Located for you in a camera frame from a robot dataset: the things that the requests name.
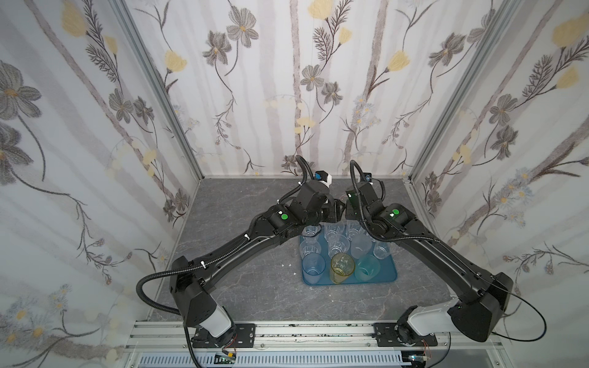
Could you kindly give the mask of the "clear faceted glass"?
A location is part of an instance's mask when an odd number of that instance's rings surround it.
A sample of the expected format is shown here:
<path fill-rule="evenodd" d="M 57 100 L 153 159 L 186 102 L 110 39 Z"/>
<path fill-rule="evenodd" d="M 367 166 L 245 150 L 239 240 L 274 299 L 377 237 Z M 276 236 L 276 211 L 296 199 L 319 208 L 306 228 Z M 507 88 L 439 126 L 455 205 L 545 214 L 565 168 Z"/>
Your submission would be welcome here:
<path fill-rule="evenodd" d="M 325 239 L 330 239 L 331 236 L 340 236 L 345 232 L 346 225 L 343 222 L 325 223 Z"/>
<path fill-rule="evenodd" d="M 320 234 L 322 227 L 320 225 L 308 225 L 302 231 L 305 238 L 314 238 Z"/>
<path fill-rule="evenodd" d="M 310 254 L 321 254 L 321 244 L 316 239 L 304 238 L 299 245 L 301 259 Z"/>
<path fill-rule="evenodd" d="M 350 242 L 348 238 L 342 234 L 330 234 L 327 238 L 328 242 L 328 256 L 332 259 L 337 254 L 346 254 L 350 249 Z"/>
<path fill-rule="evenodd" d="M 355 220 L 347 221 L 346 229 L 345 229 L 345 236 L 348 240 L 352 240 L 355 236 L 358 236 L 362 233 L 363 229 L 359 222 Z"/>

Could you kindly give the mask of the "blue tall plastic cup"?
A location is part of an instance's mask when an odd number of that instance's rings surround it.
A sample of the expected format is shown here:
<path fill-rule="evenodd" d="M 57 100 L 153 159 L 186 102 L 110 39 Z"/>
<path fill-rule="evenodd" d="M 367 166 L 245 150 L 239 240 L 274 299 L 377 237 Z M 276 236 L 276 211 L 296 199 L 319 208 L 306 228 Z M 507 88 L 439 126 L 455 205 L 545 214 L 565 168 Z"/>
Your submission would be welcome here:
<path fill-rule="evenodd" d="M 308 285 L 317 285 L 324 274 L 326 261 L 321 254 L 309 253 L 302 259 L 303 279 Z"/>

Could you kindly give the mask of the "green tall plastic cup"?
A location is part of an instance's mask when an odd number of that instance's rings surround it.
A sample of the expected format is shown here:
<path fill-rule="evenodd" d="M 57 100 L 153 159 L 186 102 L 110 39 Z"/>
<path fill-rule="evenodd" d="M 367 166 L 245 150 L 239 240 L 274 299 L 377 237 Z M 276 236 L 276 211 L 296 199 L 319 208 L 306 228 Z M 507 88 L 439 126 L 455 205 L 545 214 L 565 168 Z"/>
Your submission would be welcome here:
<path fill-rule="evenodd" d="M 359 282 L 369 282 L 380 273 L 380 260 L 366 254 L 357 260 L 354 277 Z"/>

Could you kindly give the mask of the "yellow tall plastic cup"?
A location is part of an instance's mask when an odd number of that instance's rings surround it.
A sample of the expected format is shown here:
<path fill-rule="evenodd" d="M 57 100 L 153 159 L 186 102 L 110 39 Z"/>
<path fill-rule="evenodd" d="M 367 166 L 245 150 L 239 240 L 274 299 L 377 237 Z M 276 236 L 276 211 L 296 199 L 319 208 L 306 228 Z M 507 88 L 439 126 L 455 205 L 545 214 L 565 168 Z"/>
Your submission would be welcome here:
<path fill-rule="evenodd" d="M 339 285 L 346 281 L 355 271 L 355 260 L 346 253 L 337 253 L 330 262 L 330 279 Z"/>

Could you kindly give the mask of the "teal plastic tray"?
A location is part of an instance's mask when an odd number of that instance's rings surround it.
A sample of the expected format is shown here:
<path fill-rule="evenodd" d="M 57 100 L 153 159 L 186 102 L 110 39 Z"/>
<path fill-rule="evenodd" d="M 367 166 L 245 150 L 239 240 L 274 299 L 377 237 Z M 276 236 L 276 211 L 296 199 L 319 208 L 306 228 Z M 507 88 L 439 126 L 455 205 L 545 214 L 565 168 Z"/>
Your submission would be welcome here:
<path fill-rule="evenodd" d="M 300 236 L 299 237 L 299 245 L 300 245 L 301 241 L 304 238 L 305 237 L 303 237 L 303 236 Z M 319 241 L 319 243 L 321 244 L 321 255 L 323 256 L 323 258 L 326 261 L 325 272 L 321 276 L 321 279 L 320 279 L 319 283 L 317 283 L 317 285 L 311 285 L 311 286 L 336 285 L 330 279 L 330 262 L 331 262 L 331 259 L 328 256 L 328 242 L 325 239 L 325 228 L 324 228 L 324 226 L 322 225 L 322 230 L 321 230 L 321 232 L 320 232 L 320 234 L 318 236 L 316 236 L 314 238 L 310 238 L 310 239 L 316 239 L 316 240 Z M 374 244 L 376 243 L 376 241 L 374 241 L 372 239 L 372 242 L 373 242 L 373 247 L 368 252 L 369 255 L 373 255 L 373 248 L 374 248 Z M 393 260 L 392 256 L 390 256 L 390 257 L 387 257 L 384 260 L 380 260 L 380 273 L 379 273 L 378 276 L 376 276 L 371 281 L 369 281 L 369 282 L 359 282 L 356 279 L 356 277 L 354 277 L 354 274 L 352 274 L 346 281 L 344 281 L 343 283 L 341 283 L 339 285 L 379 284 L 379 283 L 390 283 L 390 282 L 394 282 L 395 280 L 397 280 L 397 269 L 396 269 L 396 265 L 394 264 L 394 260 Z"/>

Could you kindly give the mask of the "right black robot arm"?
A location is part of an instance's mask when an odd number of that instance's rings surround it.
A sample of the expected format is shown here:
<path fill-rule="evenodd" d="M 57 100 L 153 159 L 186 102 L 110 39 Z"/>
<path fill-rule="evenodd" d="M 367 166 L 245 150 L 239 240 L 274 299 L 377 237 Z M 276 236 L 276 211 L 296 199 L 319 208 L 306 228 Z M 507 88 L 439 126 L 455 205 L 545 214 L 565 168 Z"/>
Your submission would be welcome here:
<path fill-rule="evenodd" d="M 475 265 L 400 204 L 384 205 L 358 163 L 350 162 L 352 186 L 347 191 L 347 217 L 357 220 L 368 235 L 393 243 L 419 259 L 455 293 L 449 302 L 412 306 L 397 320 L 394 339 L 412 346 L 430 334 L 460 333 L 485 342 L 506 310 L 513 281 Z"/>

